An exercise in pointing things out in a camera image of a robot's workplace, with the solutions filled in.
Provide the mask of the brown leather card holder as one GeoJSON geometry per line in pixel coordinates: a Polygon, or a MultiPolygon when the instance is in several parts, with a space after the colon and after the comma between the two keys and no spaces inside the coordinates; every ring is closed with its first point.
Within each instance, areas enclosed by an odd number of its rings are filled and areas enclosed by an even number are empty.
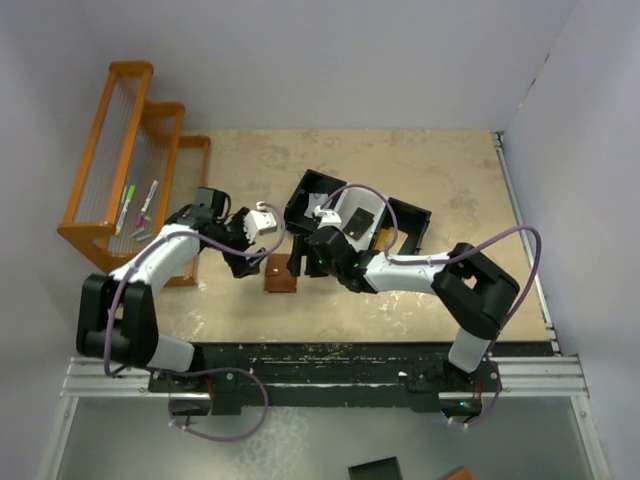
{"type": "Polygon", "coordinates": [[[297,291],[297,278],[287,268],[289,259],[289,254],[281,253],[267,257],[264,275],[264,290],[267,293],[291,294],[297,291]]]}

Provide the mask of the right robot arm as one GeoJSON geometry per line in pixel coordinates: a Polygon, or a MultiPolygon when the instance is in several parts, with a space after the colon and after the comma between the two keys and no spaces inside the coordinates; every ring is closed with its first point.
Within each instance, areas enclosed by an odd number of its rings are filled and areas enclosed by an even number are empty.
{"type": "Polygon", "coordinates": [[[296,236],[286,267],[294,277],[334,277],[353,293],[403,291],[438,298],[459,326],[444,369],[446,383],[456,391],[479,381],[479,365],[520,292],[511,275],[468,243],[440,254],[386,255],[356,249],[332,226],[296,236]]]}

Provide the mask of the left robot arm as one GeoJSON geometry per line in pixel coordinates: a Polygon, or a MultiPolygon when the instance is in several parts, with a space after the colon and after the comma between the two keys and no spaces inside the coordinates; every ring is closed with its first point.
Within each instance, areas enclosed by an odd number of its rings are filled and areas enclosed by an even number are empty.
{"type": "Polygon", "coordinates": [[[251,248],[259,236],[277,231],[278,218],[264,202],[235,213],[229,208],[227,193],[200,187],[194,201],[170,215],[125,265],[90,275],[81,290],[78,353],[101,359],[108,376],[126,367],[169,370],[182,391],[201,388],[206,369],[195,345],[160,333],[155,298],[206,248],[221,252],[236,278],[258,273],[266,251],[251,248]]]}

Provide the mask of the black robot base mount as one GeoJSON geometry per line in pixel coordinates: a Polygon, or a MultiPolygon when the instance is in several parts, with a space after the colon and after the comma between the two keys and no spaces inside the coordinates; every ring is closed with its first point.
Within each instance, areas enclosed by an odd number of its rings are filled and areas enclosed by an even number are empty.
{"type": "Polygon", "coordinates": [[[195,378],[156,373],[153,393],[201,394],[215,414],[244,406],[406,408],[475,414],[500,388],[496,365],[473,373],[448,362],[447,342],[198,343],[195,378]]]}

